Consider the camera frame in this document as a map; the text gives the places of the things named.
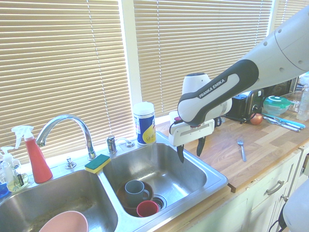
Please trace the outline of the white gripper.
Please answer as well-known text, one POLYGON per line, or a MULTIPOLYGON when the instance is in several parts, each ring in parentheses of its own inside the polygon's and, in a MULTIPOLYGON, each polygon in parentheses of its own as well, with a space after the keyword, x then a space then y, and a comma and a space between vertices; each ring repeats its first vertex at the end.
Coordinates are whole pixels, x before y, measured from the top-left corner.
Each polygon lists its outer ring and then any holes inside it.
POLYGON ((171 121, 169 129, 169 143, 177 147, 177 154, 181 163, 184 163, 184 144, 198 139, 197 156, 200 157, 205 145, 206 136, 214 131, 214 119, 203 122, 198 127, 191 127, 180 118, 171 121))

